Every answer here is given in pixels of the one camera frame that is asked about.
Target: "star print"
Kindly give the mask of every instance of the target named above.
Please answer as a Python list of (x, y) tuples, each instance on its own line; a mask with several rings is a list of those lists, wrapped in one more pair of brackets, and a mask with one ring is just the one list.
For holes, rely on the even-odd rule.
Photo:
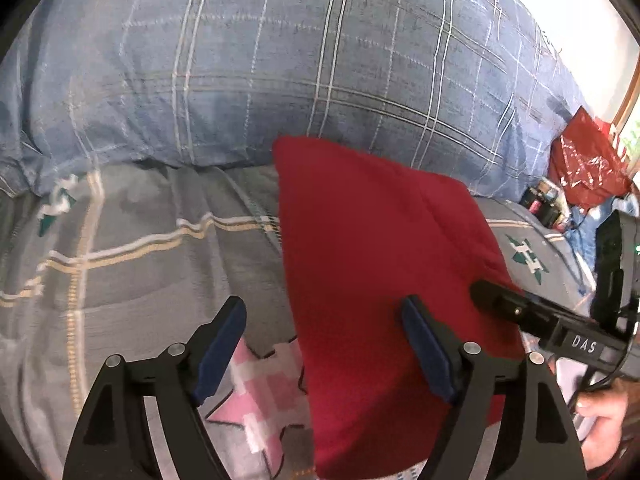
[(234, 390), (208, 417), (209, 422), (244, 427), (252, 453), (264, 454), (271, 477), (282, 467), (281, 437), (289, 426), (310, 427), (309, 404), (300, 388), (302, 355), (298, 340), (276, 344), (260, 359), (240, 340), (229, 363)]

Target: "plastic bag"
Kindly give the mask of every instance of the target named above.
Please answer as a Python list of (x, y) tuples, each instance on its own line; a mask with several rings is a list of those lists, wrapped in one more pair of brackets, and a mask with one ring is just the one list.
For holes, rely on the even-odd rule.
[(583, 210), (629, 193), (626, 171), (608, 136), (582, 107), (551, 143), (549, 178), (562, 186), (570, 205)]

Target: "silver screw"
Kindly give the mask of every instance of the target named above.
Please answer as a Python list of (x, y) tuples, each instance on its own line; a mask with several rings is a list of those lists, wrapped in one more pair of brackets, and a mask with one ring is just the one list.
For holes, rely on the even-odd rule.
[(462, 345), (462, 348), (465, 350), (466, 353), (471, 355), (478, 355), (481, 350), (480, 345), (473, 341), (467, 341)]
[(529, 354), (529, 359), (535, 365), (541, 365), (545, 363), (545, 358), (540, 352), (531, 352)]
[(184, 345), (182, 343), (174, 343), (166, 349), (169, 355), (181, 355), (184, 353)]
[(120, 356), (114, 354), (114, 355), (111, 355), (111, 356), (107, 357), (106, 365), (109, 368), (115, 368), (116, 366), (118, 366), (120, 364), (120, 361), (122, 361)]

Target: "plaid fabric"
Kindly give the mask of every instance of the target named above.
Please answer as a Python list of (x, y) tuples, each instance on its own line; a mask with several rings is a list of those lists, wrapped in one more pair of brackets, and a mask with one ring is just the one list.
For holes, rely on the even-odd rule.
[[(274, 168), (109, 166), (80, 178), (69, 195), (74, 204), (42, 237), (40, 212), (49, 201), (0, 195), (0, 410), (47, 477), (62, 476), (77, 417), (110, 354), (156, 356), (236, 294), (248, 325), (219, 391), (200, 411), (209, 436), (231, 478), (315, 480), (276, 236)], [(593, 278), (561, 235), (535, 227), (509, 203), (478, 204), (517, 285), (574, 310), (588, 304), (578, 284), (593, 290)], [(520, 253), (511, 240), (527, 244), (529, 260), (550, 271), (542, 283), (514, 259)], [(163, 478), (176, 478), (155, 403), (147, 399), (146, 408)], [(489, 428), (474, 478), (484, 478), (496, 434)]]
[(580, 104), (519, 0), (44, 0), (0, 66), (0, 189), (288, 133), (517, 199)]

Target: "black device label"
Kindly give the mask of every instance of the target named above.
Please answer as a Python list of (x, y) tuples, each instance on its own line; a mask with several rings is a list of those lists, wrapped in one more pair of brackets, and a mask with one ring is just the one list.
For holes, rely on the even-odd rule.
[(598, 359), (602, 353), (604, 345), (602, 343), (598, 343), (595, 339), (569, 330), (562, 342), (562, 348), (565, 350), (570, 349), (573, 352), (580, 351), (583, 354), (588, 355), (591, 359)]

